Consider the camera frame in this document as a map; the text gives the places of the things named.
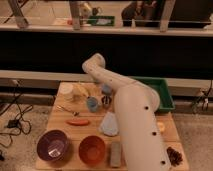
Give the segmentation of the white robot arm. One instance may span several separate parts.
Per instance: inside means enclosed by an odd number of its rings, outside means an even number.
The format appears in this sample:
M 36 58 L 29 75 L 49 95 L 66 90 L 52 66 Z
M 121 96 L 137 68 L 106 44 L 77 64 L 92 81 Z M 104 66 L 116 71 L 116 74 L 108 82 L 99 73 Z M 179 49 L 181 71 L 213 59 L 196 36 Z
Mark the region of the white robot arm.
M 107 70 L 99 53 L 84 61 L 82 69 L 115 92 L 114 111 L 128 171 L 170 171 L 155 116 L 160 105 L 158 93 L 133 78 Z

